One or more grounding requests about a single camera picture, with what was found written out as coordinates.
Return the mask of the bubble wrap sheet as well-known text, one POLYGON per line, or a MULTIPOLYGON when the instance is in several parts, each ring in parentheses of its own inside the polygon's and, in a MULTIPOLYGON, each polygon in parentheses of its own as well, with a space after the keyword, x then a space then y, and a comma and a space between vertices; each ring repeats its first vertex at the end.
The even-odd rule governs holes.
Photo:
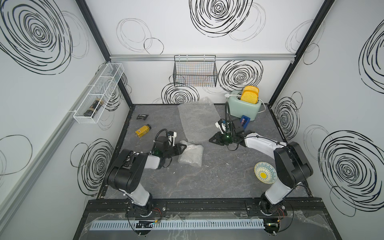
POLYGON ((204 97, 197 102, 178 105, 178 110, 189 143, 208 141, 219 131, 216 123, 221 117, 210 98, 204 97))
POLYGON ((180 141, 181 144, 186 145, 186 149, 179 156, 178 162, 180 164, 187 164, 192 167, 202 167, 204 147, 202 145, 194 145, 186 141, 180 141))

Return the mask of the mint green toaster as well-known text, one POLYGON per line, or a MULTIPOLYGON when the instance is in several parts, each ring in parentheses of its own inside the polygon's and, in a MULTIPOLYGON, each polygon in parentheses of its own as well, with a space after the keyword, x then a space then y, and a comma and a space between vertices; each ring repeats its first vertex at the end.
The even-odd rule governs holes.
POLYGON ((260 100, 258 100, 257 104, 251 104, 251 103, 242 101, 240 99, 241 97, 240 91, 233 91, 229 94, 225 94, 225 97, 227 98, 227 102, 230 107, 231 116, 237 117, 237 118, 246 116, 250 118, 250 121, 254 121, 262 106, 262 102, 260 100))

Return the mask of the dark bottle in shelf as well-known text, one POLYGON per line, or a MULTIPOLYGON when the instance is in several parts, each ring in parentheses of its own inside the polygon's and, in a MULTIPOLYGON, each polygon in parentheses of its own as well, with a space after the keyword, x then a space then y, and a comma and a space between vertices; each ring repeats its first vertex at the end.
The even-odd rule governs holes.
POLYGON ((96 99, 90 105, 90 107, 83 113, 84 117, 93 117, 96 112, 104 105, 104 101, 101 99, 96 99))

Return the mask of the rear yellow sponge toast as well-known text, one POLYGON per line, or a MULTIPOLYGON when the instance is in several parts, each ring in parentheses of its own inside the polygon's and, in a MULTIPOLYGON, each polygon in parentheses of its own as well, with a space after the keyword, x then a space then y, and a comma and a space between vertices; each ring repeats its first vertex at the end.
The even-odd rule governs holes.
POLYGON ((259 88, 255 87, 255 86, 246 86, 243 90, 243 92, 253 92, 255 94, 259 94, 259 88))

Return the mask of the yellow bottle black cap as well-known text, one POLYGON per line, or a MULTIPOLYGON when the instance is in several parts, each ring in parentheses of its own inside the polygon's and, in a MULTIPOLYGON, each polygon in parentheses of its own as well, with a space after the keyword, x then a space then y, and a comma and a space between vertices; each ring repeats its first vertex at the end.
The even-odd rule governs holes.
POLYGON ((142 138, 144 135, 146 135, 150 130, 152 129, 152 127, 147 124, 147 125, 144 125, 142 126, 141 128, 139 128, 138 130, 135 131, 135 134, 137 137, 139 138, 142 138))

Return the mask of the front yellow sponge toast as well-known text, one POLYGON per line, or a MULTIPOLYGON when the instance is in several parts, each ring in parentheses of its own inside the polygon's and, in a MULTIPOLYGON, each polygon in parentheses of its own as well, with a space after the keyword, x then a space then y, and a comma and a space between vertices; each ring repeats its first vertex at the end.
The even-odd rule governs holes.
POLYGON ((247 102, 250 104, 257 104, 259 99, 259 94, 253 91, 243 91, 241 95, 241 101, 247 102))

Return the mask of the blue tape dispenser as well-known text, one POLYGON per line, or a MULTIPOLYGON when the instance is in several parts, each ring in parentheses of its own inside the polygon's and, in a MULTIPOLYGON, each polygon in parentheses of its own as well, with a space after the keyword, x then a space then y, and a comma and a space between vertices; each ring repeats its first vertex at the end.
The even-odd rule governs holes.
POLYGON ((251 119, 247 116, 242 116, 240 118, 240 126, 243 128, 243 130, 247 129, 248 124, 250 123, 251 119))

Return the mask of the yellow green patterned bowl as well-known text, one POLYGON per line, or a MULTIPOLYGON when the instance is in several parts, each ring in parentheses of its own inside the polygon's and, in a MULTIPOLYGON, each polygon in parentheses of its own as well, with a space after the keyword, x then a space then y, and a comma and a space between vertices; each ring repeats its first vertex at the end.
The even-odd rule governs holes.
POLYGON ((267 162, 259 162, 254 167, 254 173, 258 180, 265 184, 273 184, 277 178, 276 169, 267 162))

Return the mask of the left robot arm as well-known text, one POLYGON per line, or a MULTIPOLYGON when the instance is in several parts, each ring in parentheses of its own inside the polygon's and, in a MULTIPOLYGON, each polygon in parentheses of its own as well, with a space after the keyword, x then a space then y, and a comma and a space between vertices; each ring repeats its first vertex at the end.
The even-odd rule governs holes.
POLYGON ((153 196, 141 184, 145 169, 166 168, 166 160, 181 155, 187 145, 175 143, 173 138, 160 137, 154 141, 149 153, 124 149, 107 170, 105 180, 109 187, 120 191, 131 201, 131 208, 141 216, 149 216, 153 209, 153 196))

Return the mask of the yellow sponge toast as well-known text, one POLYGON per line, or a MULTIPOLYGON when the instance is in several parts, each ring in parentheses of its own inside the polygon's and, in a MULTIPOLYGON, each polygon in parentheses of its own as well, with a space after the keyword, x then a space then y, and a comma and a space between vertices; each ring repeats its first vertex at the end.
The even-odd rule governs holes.
POLYGON ((257 104, 259 99, 259 94, 253 91, 243 91, 241 95, 241 101, 247 102, 250 104, 257 104))
POLYGON ((246 86, 243 90, 243 92, 253 92, 255 94, 259 94, 259 88, 255 87, 255 86, 246 86))

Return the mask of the small black clip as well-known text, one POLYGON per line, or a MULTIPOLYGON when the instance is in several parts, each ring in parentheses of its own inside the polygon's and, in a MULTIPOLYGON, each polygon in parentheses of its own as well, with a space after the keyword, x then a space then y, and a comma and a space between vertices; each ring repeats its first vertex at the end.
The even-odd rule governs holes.
POLYGON ((137 120, 146 120, 148 118, 149 115, 145 115, 145 114, 139 114, 137 116, 137 120))

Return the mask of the black front mounting rail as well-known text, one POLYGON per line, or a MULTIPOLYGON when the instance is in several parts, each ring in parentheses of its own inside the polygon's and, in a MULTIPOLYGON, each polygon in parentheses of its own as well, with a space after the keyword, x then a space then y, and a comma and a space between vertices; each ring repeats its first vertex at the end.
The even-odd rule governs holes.
MULTIPOLYGON (((224 199, 153 199, 154 208, 166 211, 216 211, 216 210, 255 210, 261 198, 224 198, 224 199)), ((123 199, 90 200, 85 208, 89 212, 122 212, 131 201, 123 199)), ((325 204, 321 198, 286 198, 284 205, 296 209, 323 210, 325 204)))

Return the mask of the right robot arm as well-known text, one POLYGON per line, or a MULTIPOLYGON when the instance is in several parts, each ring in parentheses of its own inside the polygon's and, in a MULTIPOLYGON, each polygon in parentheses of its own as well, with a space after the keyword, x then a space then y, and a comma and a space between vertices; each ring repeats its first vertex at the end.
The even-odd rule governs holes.
POLYGON ((259 174, 262 181, 267 182, 269 178, 274 181, 262 194, 259 203, 261 212, 266 216, 274 214, 284 198, 314 173, 303 149, 296 142, 284 143, 251 131, 245 132, 242 126, 236 126, 231 120, 220 119, 215 125, 219 131, 209 139, 210 143, 220 146, 242 145, 275 161, 274 168, 267 167, 268 171, 273 171, 273 176, 265 170, 259 174))

